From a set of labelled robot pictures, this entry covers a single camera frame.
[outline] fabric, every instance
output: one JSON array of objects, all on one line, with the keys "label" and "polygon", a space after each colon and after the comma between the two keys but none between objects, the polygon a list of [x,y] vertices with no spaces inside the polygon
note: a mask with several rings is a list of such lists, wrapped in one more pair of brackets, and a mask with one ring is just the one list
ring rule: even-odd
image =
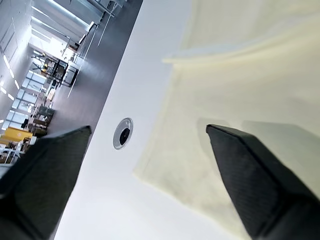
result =
[{"label": "fabric", "polygon": [[206,125],[255,135],[320,196],[320,1],[195,0],[192,9],[180,51],[164,59],[170,86],[134,173],[248,239]]}]

